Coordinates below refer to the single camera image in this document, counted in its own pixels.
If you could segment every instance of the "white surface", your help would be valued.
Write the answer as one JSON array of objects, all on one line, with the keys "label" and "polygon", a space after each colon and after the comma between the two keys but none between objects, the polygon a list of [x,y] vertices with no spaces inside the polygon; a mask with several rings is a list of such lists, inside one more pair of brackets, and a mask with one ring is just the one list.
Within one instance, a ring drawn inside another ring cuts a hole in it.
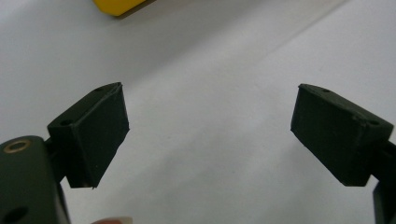
[{"label": "white surface", "polygon": [[73,223],[374,223],[376,181],[343,187],[290,132],[300,83],[396,123],[396,2],[342,2],[159,0],[116,20],[3,1],[0,140],[48,137],[122,81],[132,130],[98,189],[63,182]]}]

